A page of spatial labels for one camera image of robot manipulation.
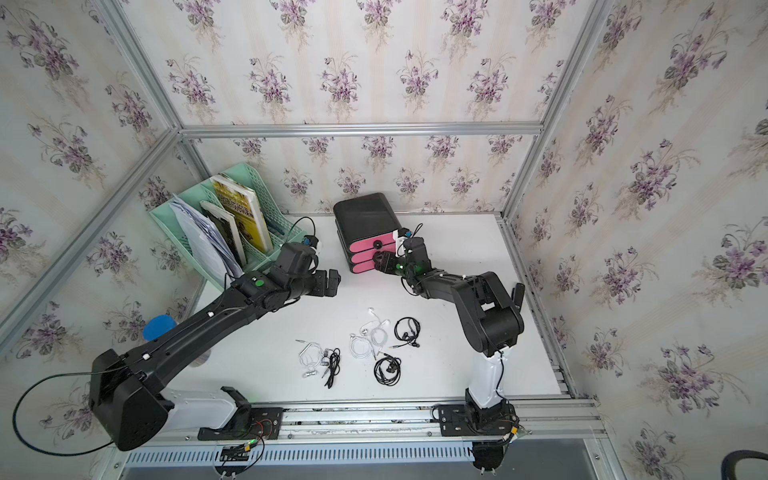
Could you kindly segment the pink top drawer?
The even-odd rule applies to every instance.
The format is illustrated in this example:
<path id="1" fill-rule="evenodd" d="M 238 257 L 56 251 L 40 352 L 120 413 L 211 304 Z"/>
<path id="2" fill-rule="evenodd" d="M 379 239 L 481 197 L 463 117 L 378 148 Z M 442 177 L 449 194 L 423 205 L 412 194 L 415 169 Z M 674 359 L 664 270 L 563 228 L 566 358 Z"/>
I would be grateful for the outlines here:
<path id="1" fill-rule="evenodd" d="M 365 238 L 353 242 L 349 247 L 349 251 L 352 253 L 359 253 L 368 250 L 380 250 L 383 247 L 395 244 L 396 240 L 393 237 L 393 233 L 385 233 L 375 237 Z"/>

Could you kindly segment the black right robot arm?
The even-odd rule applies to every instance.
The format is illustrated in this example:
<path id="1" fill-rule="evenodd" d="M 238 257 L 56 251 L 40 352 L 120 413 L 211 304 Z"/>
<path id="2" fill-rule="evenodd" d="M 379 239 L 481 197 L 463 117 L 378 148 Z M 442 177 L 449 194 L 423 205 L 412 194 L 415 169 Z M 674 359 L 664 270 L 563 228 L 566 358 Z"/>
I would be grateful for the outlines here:
<path id="1" fill-rule="evenodd" d="M 424 239 L 417 236 L 403 237 L 393 251 L 375 253 L 373 262 L 377 271 L 399 277 L 408 293 L 456 307 L 467 342 L 480 354 L 465 391 L 465 411 L 481 420 L 509 413 L 502 393 L 504 354 L 525 330 L 525 286 L 518 283 L 507 291 L 492 271 L 467 276 L 435 268 Z"/>

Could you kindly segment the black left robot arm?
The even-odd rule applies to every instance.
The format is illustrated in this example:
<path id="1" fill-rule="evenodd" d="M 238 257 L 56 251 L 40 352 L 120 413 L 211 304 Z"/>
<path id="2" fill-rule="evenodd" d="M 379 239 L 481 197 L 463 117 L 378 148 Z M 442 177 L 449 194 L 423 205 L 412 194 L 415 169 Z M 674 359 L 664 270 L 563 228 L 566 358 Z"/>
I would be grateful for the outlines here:
<path id="1" fill-rule="evenodd" d="M 182 324 L 123 354 L 109 349 L 96 357 L 89 407 L 118 450 L 136 449 L 161 431 L 175 409 L 161 391 L 221 340 L 303 296 L 337 294 L 339 272 L 317 268 L 318 243 L 306 235 L 284 244 L 267 272 L 243 274 Z"/>

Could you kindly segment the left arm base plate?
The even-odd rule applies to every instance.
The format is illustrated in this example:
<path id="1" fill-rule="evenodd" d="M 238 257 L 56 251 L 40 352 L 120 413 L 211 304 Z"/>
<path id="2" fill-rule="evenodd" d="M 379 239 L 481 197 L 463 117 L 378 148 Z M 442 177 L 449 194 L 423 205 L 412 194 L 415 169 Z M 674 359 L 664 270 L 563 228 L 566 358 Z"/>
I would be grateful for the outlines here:
<path id="1" fill-rule="evenodd" d="M 280 433 L 284 409 L 265 407 L 250 403 L 237 389 L 221 388 L 226 400 L 234 402 L 235 410 L 227 417 L 227 422 L 219 428 L 201 427 L 198 430 L 199 441 L 276 440 Z"/>

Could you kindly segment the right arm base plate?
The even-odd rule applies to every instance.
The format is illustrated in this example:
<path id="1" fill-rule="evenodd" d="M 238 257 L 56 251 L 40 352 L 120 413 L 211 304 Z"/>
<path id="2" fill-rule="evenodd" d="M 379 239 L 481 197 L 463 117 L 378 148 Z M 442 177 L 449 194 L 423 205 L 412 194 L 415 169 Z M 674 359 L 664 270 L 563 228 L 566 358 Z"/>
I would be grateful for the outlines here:
<path id="1" fill-rule="evenodd" d="M 470 404 L 438 404 L 431 408 L 432 421 L 442 437 L 499 437 L 516 435 L 520 420 L 512 404 L 501 402 L 479 408 Z"/>

